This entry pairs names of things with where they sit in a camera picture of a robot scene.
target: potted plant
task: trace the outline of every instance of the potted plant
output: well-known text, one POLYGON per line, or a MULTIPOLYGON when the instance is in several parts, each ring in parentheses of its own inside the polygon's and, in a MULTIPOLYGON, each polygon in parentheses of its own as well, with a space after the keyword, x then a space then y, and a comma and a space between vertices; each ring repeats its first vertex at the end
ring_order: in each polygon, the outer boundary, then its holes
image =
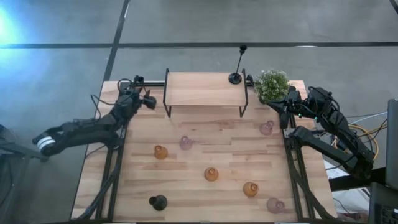
POLYGON ((289 89, 286 73, 278 70, 261 71, 254 81, 254 92, 261 103, 278 100, 287 94, 289 89))

